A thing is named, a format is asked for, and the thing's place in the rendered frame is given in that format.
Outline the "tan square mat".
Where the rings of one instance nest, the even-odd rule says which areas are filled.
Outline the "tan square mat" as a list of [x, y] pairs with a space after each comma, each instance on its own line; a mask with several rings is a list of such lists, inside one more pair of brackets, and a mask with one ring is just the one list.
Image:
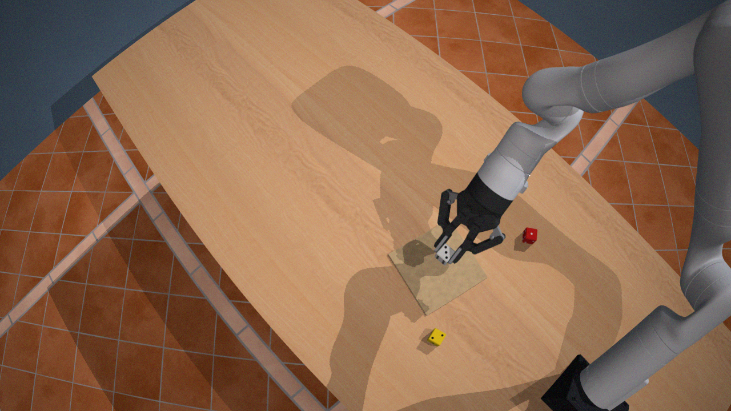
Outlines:
[[441, 234], [437, 225], [388, 254], [426, 316], [487, 278], [470, 251], [455, 264], [438, 261], [434, 244]]

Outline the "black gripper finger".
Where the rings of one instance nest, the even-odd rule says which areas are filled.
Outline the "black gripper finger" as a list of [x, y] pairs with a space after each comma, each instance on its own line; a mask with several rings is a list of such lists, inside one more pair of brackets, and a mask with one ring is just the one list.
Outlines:
[[472, 254], [479, 254], [482, 251], [485, 251], [487, 249], [491, 249], [492, 247], [495, 247], [496, 245], [499, 245], [503, 242], [505, 239], [505, 234], [500, 231], [500, 227], [497, 226], [495, 229], [493, 229], [493, 232], [490, 234], [490, 239], [483, 240], [482, 242], [475, 244], [473, 241], [477, 237], [478, 230], [480, 229], [482, 223], [485, 221], [485, 218], [480, 215], [477, 217], [475, 222], [473, 222], [473, 226], [468, 232], [467, 237], [465, 238], [462, 245], [460, 245], [459, 249], [455, 251], [455, 253], [450, 257], [448, 263], [452, 264], [452, 262], [455, 264], [457, 261], [460, 260], [462, 256], [464, 256], [466, 251], [472, 252]]
[[442, 245], [446, 244], [447, 240], [449, 240], [452, 236], [452, 233], [460, 225], [460, 222], [462, 222], [467, 215], [472, 212], [472, 206], [468, 205], [460, 211], [459, 215], [457, 215], [453, 221], [449, 222], [450, 206], [455, 202], [458, 194], [459, 193], [457, 192], [452, 192], [450, 189], [441, 193], [437, 224], [442, 227], [442, 234], [434, 244], [434, 247], [436, 248], [434, 250], [435, 252], [440, 250]]

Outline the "red die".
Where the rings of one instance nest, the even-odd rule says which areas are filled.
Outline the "red die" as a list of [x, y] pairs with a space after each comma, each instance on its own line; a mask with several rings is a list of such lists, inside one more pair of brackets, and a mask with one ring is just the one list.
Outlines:
[[523, 231], [523, 243], [524, 244], [533, 244], [536, 240], [537, 240], [537, 229], [527, 227], [525, 229], [525, 231]]

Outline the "yellow die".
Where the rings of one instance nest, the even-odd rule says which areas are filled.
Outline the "yellow die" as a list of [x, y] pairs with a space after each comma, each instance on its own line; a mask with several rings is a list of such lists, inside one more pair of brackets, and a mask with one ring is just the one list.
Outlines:
[[434, 329], [432, 333], [430, 334], [427, 341], [429, 343], [435, 344], [436, 346], [439, 346], [442, 343], [442, 340], [445, 338], [446, 334], [444, 332], [441, 332], [438, 329]]

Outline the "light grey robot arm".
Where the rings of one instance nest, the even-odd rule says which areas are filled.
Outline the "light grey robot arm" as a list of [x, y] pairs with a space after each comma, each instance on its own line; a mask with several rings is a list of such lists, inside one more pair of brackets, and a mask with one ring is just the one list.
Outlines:
[[[701, 119], [694, 216], [680, 287], [695, 312], [658, 306], [580, 373], [588, 398], [611, 409], [668, 362], [731, 316], [731, 0], [660, 38], [583, 67], [533, 73], [523, 103], [542, 120], [514, 122], [478, 170], [508, 200], [527, 190], [533, 169], [577, 127], [583, 111], [624, 107], [695, 74]], [[579, 109], [578, 109], [579, 108]], [[721, 245], [722, 244], [722, 245]]]

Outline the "white die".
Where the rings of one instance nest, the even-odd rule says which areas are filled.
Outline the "white die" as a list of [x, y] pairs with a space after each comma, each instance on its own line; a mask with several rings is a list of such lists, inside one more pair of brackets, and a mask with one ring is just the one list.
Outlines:
[[454, 253], [455, 251], [451, 249], [449, 245], [444, 244], [441, 249], [436, 252], [435, 258], [443, 265], [446, 265]]

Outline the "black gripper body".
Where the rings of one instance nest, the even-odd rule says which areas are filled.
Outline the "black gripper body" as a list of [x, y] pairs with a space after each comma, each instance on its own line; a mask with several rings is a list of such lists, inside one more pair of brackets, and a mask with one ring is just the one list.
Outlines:
[[485, 221], [482, 223], [478, 232], [490, 231], [500, 224], [502, 215], [512, 202], [513, 200], [500, 197], [500, 195], [492, 191], [480, 179], [477, 173], [470, 184], [468, 184], [467, 189], [457, 195], [457, 215], [467, 205], [472, 206], [472, 212], [460, 223], [467, 226], [470, 231], [473, 222], [475, 222], [478, 216], [482, 215]]

